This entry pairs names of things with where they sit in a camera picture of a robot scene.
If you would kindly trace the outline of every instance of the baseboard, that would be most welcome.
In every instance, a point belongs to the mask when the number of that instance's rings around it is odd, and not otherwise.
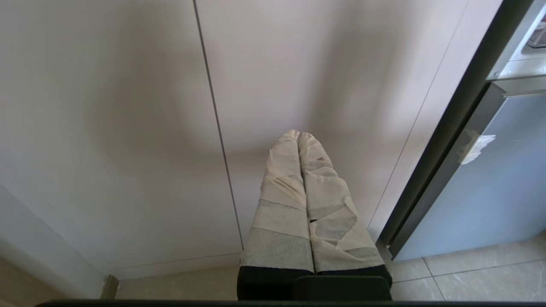
[[[230,267],[239,265],[240,257],[241,253],[232,253],[221,256],[138,265],[136,267],[116,269],[114,275],[120,280],[126,280],[187,271]]]
[[[117,278],[113,275],[106,275],[103,288],[100,292],[100,299],[115,299],[119,285],[120,281]]]

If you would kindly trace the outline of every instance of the door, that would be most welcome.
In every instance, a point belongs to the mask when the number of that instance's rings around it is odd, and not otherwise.
[[[0,184],[120,279],[236,263],[191,1],[2,1],[0,40]]]
[[[289,129],[324,145],[370,224],[465,6],[197,1],[243,241]]]
[[[546,77],[535,77],[490,85],[419,200],[434,204],[406,242],[395,238],[396,260],[523,240],[546,229],[545,84]]]

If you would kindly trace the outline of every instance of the white tape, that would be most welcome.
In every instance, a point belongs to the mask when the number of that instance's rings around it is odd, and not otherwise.
[[[471,139],[470,142],[462,148],[462,153],[459,153],[459,163],[461,163],[461,165],[474,161],[482,153],[482,149],[484,149],[496,137],[494,134],[481,135],[470,129],[465,129],[465,132],[471,137]]]

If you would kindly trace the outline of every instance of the grout line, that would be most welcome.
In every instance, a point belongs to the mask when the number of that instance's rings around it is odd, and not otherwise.
[[[494,269],[494,268],[502,268],[502,267],[508,267],[510,265],[532,263],[532,262],[539,262],[539,261],[546,261],[546,260],[540,259],[540,260],[529,260],[529,261],[516,262],[516,263],[510,263],[510,264],[502,264],[502,265],[496,265],[494,267],[487,267],[487,268],[480,268],[480,269],[472,269],[472,270],[466,270],[466,271],[457,271],[457,272],[452,272],[452,273],[438,274],[438,275],[433,275],[432,277],[440,277],[440,276],[453,275],[453,274],[459,274],[459,273],[466,273],[466,272],[473,272],[473,271],[480,271],[480,270],[487,270],[487,269]]]
[[[421,257],[421,259],[422,259],[423,262],[425,263],[426,269],[429,270],[430,276],[434,276],[434,275],[432,274],[432,272],[430,271],[429,265],[426,263],[425,257]]]
[[[438,286],[438,283],[436,282],[436,279],[434,277],[432,277],[432,280],[434,280],[434,284],[436,285],[436,288],[438,289],[438,292],[440,293],[440,295],[442,296],[444,302],[446,301],[446,297],[443,296],[443,293],[442,293],[442,289],[440,289],[440,287]]]
[[[393,284],[398,284],[398,283],[406,282],[406,281],[414,281],[414,280],[419,280],[419,279],[425,279],[425,278],[432,278],[432,276],[412,278],[412,279],[406,279],[406,280],[400,280],[400,281],[393,281]]]
[[[430,268],[429,268],[429,265],[426,263],[426,260],[424,257],[421,257],[421,259],[423,260],[423,262],[425,263],[425,266],[426,266],[426,269],[429,270],[429,274],[430,276],[432,277],[432,280],[434,281],[434,284],[436,285],[436,288],[438,289],[440,295],[442,296],[444,302],[446,301],[446,298],[445,296],[443,296],[443,293],[442,293],[442,290],[440,289],[440,287],[438,286],[438,283],[436,282],[436,279],[434,278],[434,276],[432,275],[432,272],[430,271]]]

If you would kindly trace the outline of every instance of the white wall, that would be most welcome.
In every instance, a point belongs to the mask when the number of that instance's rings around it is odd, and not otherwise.
[[[104,275],[1,185],[0,256],[69,298],[100,295]]]

